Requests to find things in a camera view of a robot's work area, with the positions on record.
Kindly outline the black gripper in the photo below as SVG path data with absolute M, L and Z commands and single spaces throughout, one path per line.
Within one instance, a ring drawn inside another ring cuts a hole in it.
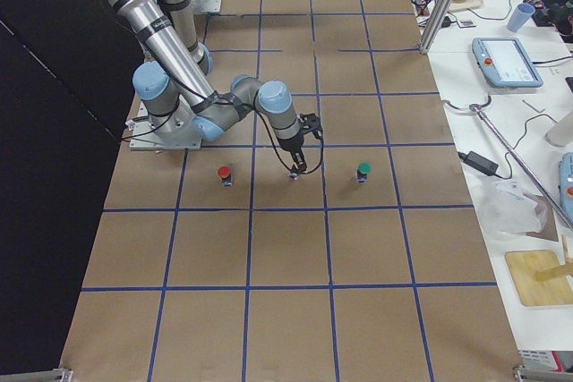
M 294 164 L 291 169 L 298 173 L 314 173 L 322 165 L 322 126 L 321 119 L 315 113 L 300 114 L 295 123 L 298 131 L 288 139 L 279 139 L 279 146 L 290 153 Z M 307 170 L 307 164 L 304 158 L 303 145 L 304 135 L 311 132 L 316 140 L 320 142 L 320 158 L 317 165 L 310 171 Z

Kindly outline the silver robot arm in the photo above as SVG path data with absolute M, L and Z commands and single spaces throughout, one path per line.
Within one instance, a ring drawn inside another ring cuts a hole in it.
M 227 93 L 217 92 L 207 79 L 213 67 L 209 50 L 198 40 L 192 0 L 107 0 L 129 22 L 134 36 L 150 53 L 134 84 L 149 116 L 165 121 L 184 99 L 191 123 L 203 140 L 219 139 L 250 112 L 266 115 L 271 143 L 291 155 L 291 175 L 310 174 L 304 159 L 306 133 L 322 138 L 315 114 L 298 114 L 287 85 L 237 76 Z

